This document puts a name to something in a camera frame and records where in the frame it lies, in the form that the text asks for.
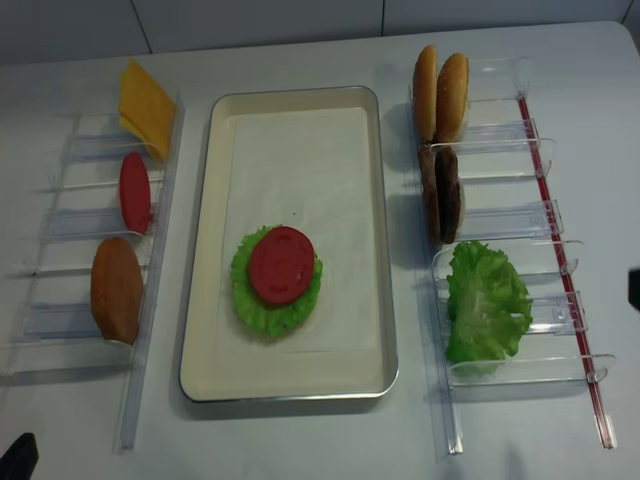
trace tomato slice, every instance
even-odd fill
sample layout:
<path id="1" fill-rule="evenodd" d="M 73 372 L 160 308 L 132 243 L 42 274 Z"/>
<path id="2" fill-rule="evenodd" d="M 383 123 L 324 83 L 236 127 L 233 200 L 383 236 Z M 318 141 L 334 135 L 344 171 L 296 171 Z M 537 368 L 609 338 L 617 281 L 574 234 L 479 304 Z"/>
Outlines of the tomato slice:
<path id="1" fill-rule="evenodd" d="M 277 227 L 251 252 L 249 281 L 266 303 L 284 306 L 309 288 L 314 260 L 313 245 L 304 234 L 290 227 Z"/>
<path id="2" fill-rule="evenodd" d="M 120 167 L 120 209 L 129 230 L 145 233 L 151 222 L 149 175 L 138 152 L 131 152 Z"/>

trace table surface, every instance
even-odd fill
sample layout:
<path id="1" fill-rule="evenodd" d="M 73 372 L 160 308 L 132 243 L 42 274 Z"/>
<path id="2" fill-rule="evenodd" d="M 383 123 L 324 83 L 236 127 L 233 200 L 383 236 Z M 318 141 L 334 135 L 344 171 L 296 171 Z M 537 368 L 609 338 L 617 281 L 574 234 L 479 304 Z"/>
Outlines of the table surface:
<path id="1" fill-rule="evenodd" d="M 366 413 L 340 409 L 305 415 L 292 405 L 242 416 L 233 407 L 190 404 L 178 387 L 181 316 L 191 255 L 198 179 L 207 121 L 215 101 L 231 92 L 365 85 L 380 105 L 389 227 L 398 228 L 406 172 L 397 159 L 407 143 L 407 82 L 420 49 L 437 43 L 445 56 L 531 56 L 529 106 L 541 136 L 557 143 L 552 195 L 565 239 L 586 243 L 575 274 L 590 323 L 593 352 L 618 363 L 601 384 L 618 448 L 605 451 L 587 393 L 559 398 L 465 404 L 465 453 L 442 456 L 428 403 L 418 324 L 415 273 L 397 261 L 415 248 L 391 243 L 400 374 L 391 392 Z M 627 271 L 640 265 L 640 61 L 627 31 L 591 23 L 436 33 L 355 41 L 153 55 L 140 62 L 172 82 L 186 107 L 178 174 L 159 299 L 148 357 L 135 450 L 113 454 L 124 377 L 83 382 L 26 380 L 0 396 L 0 449 L 22 432 L 36 434 L 34 478 L 285 479 L 285 478 L 632 478 L 640 416 L 640 318 L 626 301 Z M 0 68 L 0 121 L 60 101 L 51 86 L 115 78 L 122 59 Z M 98 92 L 83 97 L 99 103 Z M 3 166 L 11 131 L 0 129 Z M 0 205 L 0 218 L 14 210 Z"/>

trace lettuce leaf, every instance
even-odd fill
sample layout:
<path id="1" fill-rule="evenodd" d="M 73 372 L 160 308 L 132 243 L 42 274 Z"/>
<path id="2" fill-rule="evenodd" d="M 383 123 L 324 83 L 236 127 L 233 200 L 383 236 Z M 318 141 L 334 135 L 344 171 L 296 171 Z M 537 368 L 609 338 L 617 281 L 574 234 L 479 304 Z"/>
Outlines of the lettuce leaf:
<path id="1" fill-rule="evenodd" d="M 449 362 L 514 356 L 533 320 L 532 300 L 507 256 L 477 241 L 463 242 L 453 251 L 450 265 Z"/>
<path id="2" fill-rule="evenodd" d="M 290 333 L 309 318 L 318 300 L 322 277 L 322 262 L 316 255 L 311 284 L 293 303 L 283 307 L 272 307 L 255 294 L 249 281 L 251 252 L 274 228 L 264 226 L 251 235 L 245 235 L 231 261 L 231 296 L 236 315 L 254 332 L 273 339 Z"/>

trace food rack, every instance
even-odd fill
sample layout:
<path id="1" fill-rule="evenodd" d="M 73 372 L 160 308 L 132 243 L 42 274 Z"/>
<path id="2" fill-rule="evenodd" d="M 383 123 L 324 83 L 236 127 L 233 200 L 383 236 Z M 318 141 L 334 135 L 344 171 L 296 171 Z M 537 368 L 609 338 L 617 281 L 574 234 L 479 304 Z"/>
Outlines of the food rack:
<path id="1" fill-rule="evenodd" d="M 582 242 L 560 236 L 560 209 L 546 182 L 555 144 L 540 138 L 527 105 L 532 64 L 528 58 L 470 61 L 469 126 L 459 142 L 431 146 L 434 157 L 446 146 L 458 156 L 466 205 L 456 243 L 480 240 L 503 250 L 533 300 L 533 323 L 514 358 L 450 365 L 445 357 L 450 327 L 447 275 L 455 243 L 438 250 L 421 229 L 425 265 L 430 266 L 416 270 L 427 380 L 436 397 L 430 402 L 434 429 L 449 454 L 463 452 L 459 401 L 526 398 L 532 393 L 544 397 L 546 391 L 567 384 L 586 385 L 602 446 L 616 446 L 599 387 L 616 359 L 589 348 L 586 314 L 572 281 Z M 408 113 L 413 125 L 412 108 Z M 412 131 L 420 148 L 419 135 Z M 407 190 L 421 195 L 417 161 L 411 175 Z M 520 190 L 535 192 L 539 201 L 504 205 L 504 198 L 521 198 Z M 424 224 L 426 212 L 422 206 L 419 210 L 416 222 Z"/>
<path id="2" fill-rule="evenodd" d="M 47 180 L 27 192 L 48 199 L 48 206 L 36 215 L 37 232 L 23 236 L 31 253 L 16 260 L 12 277 L 28 282 L 27 294 L 0 345 L 4 380 L 43 371 L 126 371 L 117 451 L 133 448 L 135 442 L 184 120 L 180 97 L 167 93 L 176 112 L 169 158 L 163 164 L 153 162 L 149 145 L 119 125 L 117 98 L 109 103 L 114 113 L 60 116 L 61 123 L 72 124 L 71 133 L 53 154 L 57 158 L 46 165 Z M 126 228 L 118 203 L 120 166 L 133 151 L 142 156 L 151 185 L 152 223 L 144 235 Z M 93 257 L 100 242 L 111 236 L 131 243 L 143 272 L 140 328 L 133 347 L 103 340 L 91 315 Z"/>

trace yellow cheese slice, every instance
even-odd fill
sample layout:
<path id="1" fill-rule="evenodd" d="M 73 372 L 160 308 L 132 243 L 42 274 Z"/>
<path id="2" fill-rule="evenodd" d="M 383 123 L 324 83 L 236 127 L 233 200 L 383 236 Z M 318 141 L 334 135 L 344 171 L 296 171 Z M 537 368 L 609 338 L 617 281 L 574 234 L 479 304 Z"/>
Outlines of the yellow cheese slice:
<path id="1" fill-rule="evenodd" d="M 171 125 L 176 106 L 165 91 L 134 60 L 129 61 L 121 80 L 121 125 L 143 142 L 157 148 L 154 158 L 166 161 L 169 157 Z"/>
<path id="2" fill-rule="evenodd" d="M 120 91 L 122 91 L 122 85 L 124 84 L 125 77 L 126 77 L 125 73 L 120 74 Z M 151 155 L 151 158 L 154 158 L 156 160 L 161 160 L 160 152 L 158 152 L 158 150 L 155 147 L 149 145 L 149 141 L 144 137 L 142 132 L 138 130 L 136 127 L 134 127 L 129 120 L 127 120 L 123 116 L 120 116 L 119 123 L 122 128 L 124 128 L 129 133 L 138 137 L 142 142 L 147 144 L 145 145 L 145 148 L 147 149 L 147 152 L 149 152 L 149 155 Z"/>

